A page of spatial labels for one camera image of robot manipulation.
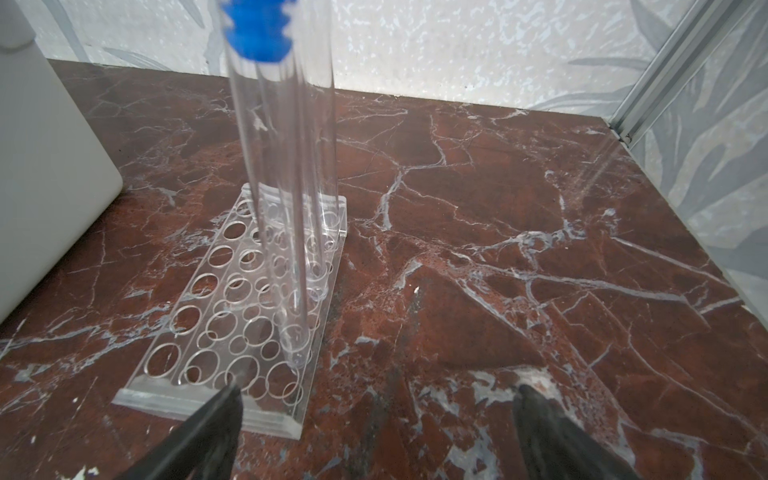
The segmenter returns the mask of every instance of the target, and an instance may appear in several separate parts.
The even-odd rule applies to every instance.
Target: patterned wallpaper
[[[49,58],[224,74],[216,0],[18,0]],[[335,0],[339,88],[608,116],[693,0]]]
[[[728,34],[650,131],[638,163],[768,319],[768,2]]]

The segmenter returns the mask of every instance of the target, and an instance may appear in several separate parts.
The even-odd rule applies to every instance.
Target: blue cap
[[[233,26],[224,36],[234,51],[253,61],[277,63],[290,52],[293,41],[283,35],[290,17],[283,13],[284,3],[296,0],[230,0],[221,9]]]

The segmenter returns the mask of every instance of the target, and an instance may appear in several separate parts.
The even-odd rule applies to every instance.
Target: wallpaper
[[[766,0],[725,37],[632,153],[768,319]]]
[[[216,0],[18,0],[49,58],[225,74]],[[608,116],[693,0],[335,0],[336,85]]]

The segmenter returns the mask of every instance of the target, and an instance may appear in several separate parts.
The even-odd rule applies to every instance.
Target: red marble surface
[[[110,401],[246,175],[226,79],[53,65],[125,189],[0,326],[0,477],[110,478],[177,424]],[[645,478],[768,478],[768,334],[602,121],[353,92],[338,116],[303,437],[241,434],[238,480],[524,478],[520,381]]]

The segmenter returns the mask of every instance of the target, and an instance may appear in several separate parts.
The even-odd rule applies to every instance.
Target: brown marble table
[[[110,404],[246,180],[227,79],[54,62],[124,192],[0,326],[0,477],[111,478]],[[515,384],[645,478],[768,478],[768,335],[597,118],[340,92],[349,237],[300,441],[245,478],[525,478]]]

